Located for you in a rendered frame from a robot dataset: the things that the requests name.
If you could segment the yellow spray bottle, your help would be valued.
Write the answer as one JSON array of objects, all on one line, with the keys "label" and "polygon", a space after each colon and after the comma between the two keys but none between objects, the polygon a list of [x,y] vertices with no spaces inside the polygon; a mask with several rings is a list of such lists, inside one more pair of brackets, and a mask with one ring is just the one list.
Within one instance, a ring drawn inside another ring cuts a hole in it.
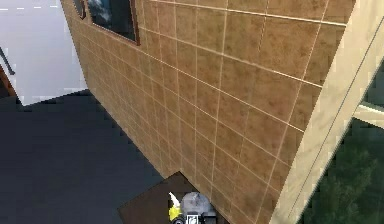
[{"label": "yellow spray bottle", "polygon": [[169,196],[172,201],[172,206],[168,210],[168,215],[169,219],[173,221],[181,214],[181,204],[172,192],[169,192]]}]

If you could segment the dark brown worktop cabinet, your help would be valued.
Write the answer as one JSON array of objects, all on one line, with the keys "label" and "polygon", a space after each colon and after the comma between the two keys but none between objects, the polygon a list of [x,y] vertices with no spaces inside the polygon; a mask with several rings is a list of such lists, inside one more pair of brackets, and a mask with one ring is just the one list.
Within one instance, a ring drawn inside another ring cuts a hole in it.
[{"label": "dark brown worktop cabinet", "polygon": [[197,189],[181,173],[176,172],[139,196],[118,208],[123,224],[171,224],[168,210],[172,206],[172,192],[179,202]]}]

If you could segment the pale framed glass door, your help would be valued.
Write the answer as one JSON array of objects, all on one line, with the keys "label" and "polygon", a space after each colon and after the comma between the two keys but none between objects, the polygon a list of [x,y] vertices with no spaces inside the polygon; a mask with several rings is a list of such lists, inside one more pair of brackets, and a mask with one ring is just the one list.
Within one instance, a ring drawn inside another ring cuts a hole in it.
[{"label": "pale framed glass door", "polygon": [[362,101],[384,60],[384,0],[356,0],[269,224],[296,224],[353,118],[384,129]]}]

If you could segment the brown wooden cupboard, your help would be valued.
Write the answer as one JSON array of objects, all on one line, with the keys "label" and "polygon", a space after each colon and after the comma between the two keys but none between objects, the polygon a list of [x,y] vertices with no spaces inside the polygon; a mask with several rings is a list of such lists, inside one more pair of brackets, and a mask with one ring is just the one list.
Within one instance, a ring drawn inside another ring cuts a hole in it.
[{"label": "brown wooden cupboard", "polygon": [[0,66],[0,99],[15,96],[16,92],[12,87],[8,77],[6,76],[3,68]]}]

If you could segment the narrow brown framed window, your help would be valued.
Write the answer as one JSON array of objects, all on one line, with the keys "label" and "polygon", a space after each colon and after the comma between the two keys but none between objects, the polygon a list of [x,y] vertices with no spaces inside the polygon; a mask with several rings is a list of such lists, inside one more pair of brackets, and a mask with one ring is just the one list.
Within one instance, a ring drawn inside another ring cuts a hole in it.
[{"label": "narrow brown framed window", "polygon": [[84,0],[73,0],[73,3],[79,17],[84,19],[86,17]]}]

